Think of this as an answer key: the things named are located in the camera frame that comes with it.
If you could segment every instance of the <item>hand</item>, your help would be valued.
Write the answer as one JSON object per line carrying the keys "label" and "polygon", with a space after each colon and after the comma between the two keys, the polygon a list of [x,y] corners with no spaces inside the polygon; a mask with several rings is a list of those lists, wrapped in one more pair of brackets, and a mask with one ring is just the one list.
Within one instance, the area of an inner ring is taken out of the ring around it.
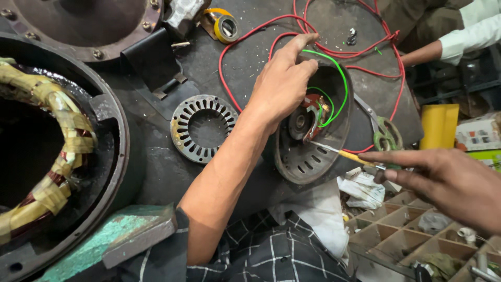
{"label": "hand", "polygon": [[318,34],[301,34],[275,52],[257,77],[252,96],[244,112],[262,121],[272,134],[278,124],[291,114],[305,98],[308,80],[317,71],[314,59],[297,63],[298,55]]}
{"label": "hand", "polygon": [[430,199],[454,220],[501,234],[501,174],[459,150],[371,152],[359,158],[414,167],[385,170],[386,179]]}

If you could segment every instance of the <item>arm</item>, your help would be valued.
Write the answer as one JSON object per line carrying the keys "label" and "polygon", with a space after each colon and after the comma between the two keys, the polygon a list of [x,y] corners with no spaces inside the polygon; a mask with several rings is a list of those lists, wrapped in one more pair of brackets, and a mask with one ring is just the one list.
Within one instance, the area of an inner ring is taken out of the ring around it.
{"label": "arm", "polygon": [[501,40],[501,14],[463,30],[455,30],[423,48],[402,56],[405,67],[442,60],[458,65],[463,53],[488,47]]}
{"label": "arm", "polygon": [[501,174],[459,150],[371,152],[366,161],[407,170],[385,170],[391,182],[429,199],[447,216],[476,230],[501,235]]}
{"label": "arm", "polygon": [[419,48],[416,51],[402,56],[402,63],[404,64],[404,67],[410,67],[438,60],[441,56],[442,43],[440,42],[440,40],[437,40],[424,46],[423,48]]}
{"label": "arm", "polygon": [[178,207],[188,216],[188,265],[207,263],[270,134],[299,106],[315,60],[296,58],[318,34],[298,35],[278,50],[258,76],[250,100],[214,158],[190,185]]}

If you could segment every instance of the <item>green wire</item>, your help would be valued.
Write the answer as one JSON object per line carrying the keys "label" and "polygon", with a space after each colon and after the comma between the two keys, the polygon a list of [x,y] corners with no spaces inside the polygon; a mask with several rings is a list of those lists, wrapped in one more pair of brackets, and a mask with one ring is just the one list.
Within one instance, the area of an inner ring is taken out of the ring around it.
{"label": "green wire", "polygon": [[[329,120],[332,118],[332,116],[334,115],[334,102],[333,102],[333,101],[332,101],[332,99],[331,99],[331,98],[327,95],[327,93],[325,93],[322,89],[320,89],[320,88],[318,88],[318,87],[315,87],[315,86],[311,86],[311,87],[308,87],[306,90],[310,90],[310,89],[316,89],[316,90],[318,90],[318,91],[322,92],[322,94],[323,94],[324,96],[326,96],[326,97],[329,99],[329,101],[331,102],[331,105],[332,105],[331,116],[327,119],[327,121],[329,121]],[[322,106],[320,105],[320,103],[319,103],[319,102],[317,102],[317,104],[318,104],[318,106],[320,107],[320,117],[319,117],[319,119],[318,119],[318,120],[319,120],[319,122],[320,122],[320,119],[322,118]],[[327,123],[327,122],[326,122],[326,123],[320,123],[319,127],[325,127],[326,125],[328,125],[328,123]]]}
{"label": "green wire", "polygon": [[329,60],[331,60],[335,65],[336,67],[338,68],[339,72],[341,73],[341,76],[343,77],[343,81],[344,81],[344,84],[345,84],[345,99],[343,101],[343,104],[341,105],[341,107],[339,108],[338,112],[336,113],[336,115],[334,117],[332,117],[332,114],[334,113],[334,111],[332,111],[331,113],[331,117],[329,118],[329,120],[327,120],[325,122],[325,124],[323,125],[320,125],[319,127],[326,127],[328,124],[330,124],[335,118],[337,118],[337,116],[339,115],[339,113],[341,112],[341,110],[343,109],[344,105],[346,104],[346,100],[348,100],[348,84],[346,83],[346,77],[343,73],[343,71],[341,70],[341,67],[339,66],[338,62],[336,62],[336,60],[334,60],[333,58],[331,58],[330,56],[327,56],[325,54],[322,54],[322,53],[318,53],[318,52],[315,52],[315,51],[311,51],[311,50],[303,50],[303,52],[308,52],[308,53],[313,53],[313,54],[316,54],[316,55],[319,55],[319,56],[322,56],[324,58],[327,58]]}

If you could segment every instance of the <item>screwdriver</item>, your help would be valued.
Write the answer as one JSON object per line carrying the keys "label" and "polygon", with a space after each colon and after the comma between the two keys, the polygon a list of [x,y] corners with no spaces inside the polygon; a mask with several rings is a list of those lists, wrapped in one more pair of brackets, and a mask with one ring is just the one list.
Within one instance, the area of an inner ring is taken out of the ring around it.
{"label": "screwdriver", "polygon": [[357,155],[355,154],[352,154],[352,153],[348,153],[346,151],[340,151],[340,150],[337,150],[337,149],[334,149],[332,148],[331,146],[327,146],[327,145],[324,145],[324,144],[320,144],[318,142],[315,142],[315,141],[310,141],[311,144],[313,145],[317,145],[323,149],[326,149],[326,150],[329,150],[329,151],[333,151],[333,152],[336,152],[338,153],[339,155],[345,157],[345,158],[348,158],[350,160],[353,160],[353,161],[356,161],[358,163],[361,163],[363,165],[367,165],[367,166],[371,166],[371,167],[376,167],[376,168],[379,168],[380,170],[386,170],[386,167],[382,166],[382,165],[377,165],[375,163],[370,163],[370,162],[366,162],[366,161],[363,161],[361,160]]}

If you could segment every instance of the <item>workbench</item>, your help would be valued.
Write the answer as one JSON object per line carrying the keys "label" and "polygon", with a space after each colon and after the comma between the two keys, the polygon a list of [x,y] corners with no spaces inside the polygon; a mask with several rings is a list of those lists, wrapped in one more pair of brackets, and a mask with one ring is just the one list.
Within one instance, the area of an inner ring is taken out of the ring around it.
{"label": "workbench", "polygon": [[[298,0],[298,14],[302,16],[306,1]],[[213,0],[212,8],[228,10],[239,21],[242,34],[275,17],[293,14],[292,1],[269,0]],[[321,42],[333,50],[360,51],[385,36],[378,19],[368,10],[355,2],[317,0],[310,4],[308,21],[318,30]],[[343,45],[350,29],[358,32],[355,46]],[[257,32],[245,41],[230,49],[223,60],[223,72],[236,100],[241,107],[248,102],[257,76],[268,60],[269,48],[273,40],[284,32],[301,32],[294,19],[282,19]],[[277,49],[288,42],[285,37],[277,44]],[[182,93],[182,99],[167,97],[174,108],[184,99],[210,94],[230,102],[217,70],[217,62],[224,49],[219,41],[213,40],[202,27],[196,28],[189,36],[191,46],[176,52],[183,67],[184,75],[189,79],[175,91]],[[355,59],[338,60],[344,65],[356,65],[388,75],[397,75],[397,60],[387,42],[378,46],[381,54],[374,51]],[[139,125],[144,137],[147,156],[146,176],[136,203],[148,205],[167,205],[178,202],[203,166],[189,161],[175,148],[170,137],[170,120],[166,120],[156,111],[127,78],[117,72],[96,69],[110,85],[128,111],[128,118]],[[399,79],[376,77],[359,70],[350,70],[355,93],[369,104],[378,115],[390,117],[400,89]],[[421,123],[414,105],[414,100],[407,86],[403,91],[398,110],[393,122],[402,134],[404,144],[409,145],[423,137]],[[372,143],[373,131],[369,117],[355,104],[351,115],[351,128],[345,148],[362,150]],[[351,160],[337,158],[331,169],[316,182],[308,185],[295,185],[284,180],[274,164],[262,158],[252,172],[240,199],[235,207],[231,221],[270,207],[297,193],[323,184],[339,175],[359,166]]]}

